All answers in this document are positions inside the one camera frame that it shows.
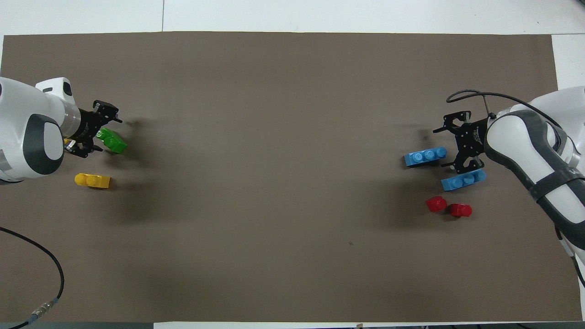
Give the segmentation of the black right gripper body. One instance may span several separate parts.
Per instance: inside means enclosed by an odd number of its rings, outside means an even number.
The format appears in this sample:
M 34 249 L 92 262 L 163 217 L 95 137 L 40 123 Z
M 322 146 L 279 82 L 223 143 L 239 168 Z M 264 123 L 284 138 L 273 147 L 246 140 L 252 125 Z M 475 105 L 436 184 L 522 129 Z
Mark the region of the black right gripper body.
M 469 119 L 459 118 L 458 131 L 458 160 L 466 161 L 484 153 L 485 136 L 489 118 L 470 122 Z

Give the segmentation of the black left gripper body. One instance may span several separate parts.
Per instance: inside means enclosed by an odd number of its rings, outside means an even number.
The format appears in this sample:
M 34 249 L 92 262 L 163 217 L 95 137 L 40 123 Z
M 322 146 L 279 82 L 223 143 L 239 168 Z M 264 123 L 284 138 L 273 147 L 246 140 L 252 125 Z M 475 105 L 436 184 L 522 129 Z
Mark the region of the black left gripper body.
M 94 147 L 94 139 L 103 124 L 99 108 L 94 107 L 92 111 L 77 109 L 69 117 L 72 119 L 72 127 L 68 129 L 68 139 L 84 147 Z

